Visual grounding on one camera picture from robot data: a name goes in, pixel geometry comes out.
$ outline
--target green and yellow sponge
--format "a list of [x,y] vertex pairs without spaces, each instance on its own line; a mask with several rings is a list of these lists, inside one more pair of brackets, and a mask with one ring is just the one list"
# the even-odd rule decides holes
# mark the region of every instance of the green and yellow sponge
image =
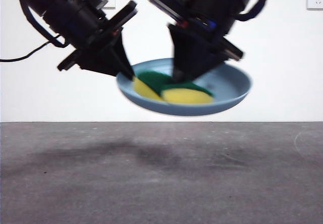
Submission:
[[181,104],[203,104],[214,101],[213,94],[191,81],[175,83],[171,76],[155,72],[141,72],[134,78],[134,90],[150,99]]

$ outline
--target gray carpet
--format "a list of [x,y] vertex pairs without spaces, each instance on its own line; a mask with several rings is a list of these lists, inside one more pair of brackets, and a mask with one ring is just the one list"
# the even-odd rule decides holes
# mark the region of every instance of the gray carpet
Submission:
[[3,123],[3,224],[322,224],[323,123]]

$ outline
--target plastic plate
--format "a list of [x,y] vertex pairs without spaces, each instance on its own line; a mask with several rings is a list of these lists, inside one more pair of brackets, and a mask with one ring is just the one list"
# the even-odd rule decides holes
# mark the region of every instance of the plastic plate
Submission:
[[[142,71],[158,71],[171,75],[173,59],[157,59],[133,66],[135,73]],[[194,81],[215,95],[215,101],[208,104],[169,104],[142,97],[133,90],[133,82],[123,74],[117,75],[118,87],[133,103],[159,113],[176,116],[203,116],[225,111],[240,103],[249,93],[251,81],[240,70],[227,65],[207,72]]]

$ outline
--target black cable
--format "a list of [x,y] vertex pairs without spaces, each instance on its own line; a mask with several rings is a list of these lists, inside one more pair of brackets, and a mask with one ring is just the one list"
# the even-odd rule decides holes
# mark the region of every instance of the black cable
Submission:
[[41,45],[40,47],[36,48],[35,50],[31,51],[29,54],[25,55],[24,57],[21,58],[17,58],[17,59],[0,59],[0,62],[3,63],[11,63],[11,62],[17,62],[17,61],[21,61],[24,59],[29,58],[31,55],[33,55],[35,52],[41,50],[43,47],[47,46],[48,44],[50,44],[50,41],[44,43],[43,45]]

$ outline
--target robotic arm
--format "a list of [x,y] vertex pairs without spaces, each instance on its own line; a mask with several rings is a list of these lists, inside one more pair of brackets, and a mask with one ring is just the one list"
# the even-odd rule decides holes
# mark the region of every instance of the robotic arm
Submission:
[[[132,79],[134,72],[122,44],[122,26],[136,13],[136,3],[130,1],[108,20],[102,8],[106,0],[19,0],[21,8],[32,26],[57,47],[69,44],[76,50],[58,66],[68,70],[75,64],[81,69],[116,76],[124,73]],[[37,23],[32,8],[50,28],[65,38],[60,43]]]
[[174,43],[173,78],[193,80],[228,59],[240,60],[243,52],[227,41],[235,20],[256,17],[266,0],[247,13],[240,14],[249,0],[150,0],[170,15],[176,25],[169,25]]
[[[130,1],[110,20],[102,8],[106,0],[19,0],[32,26],[57,47],[71,44],[75,51],[58,66],[68,70],[75,64],[81,69],[115,76],[122,72],[132,79],[134,72],[122,43],[122,26],[136,13],[136,3]],[[247,14],[240,14],[249,0],[150,0],[173,19],[169,25],[174,43],[173,78],[180,82],[193,80],[228,59],[239,60],[243,52],[227,41],[235,20],[254,18],[266,0],[258,3]],[[53,37],[37,23],[30,8],[51,29]],[[65,43],[57,40],[59,36]]]

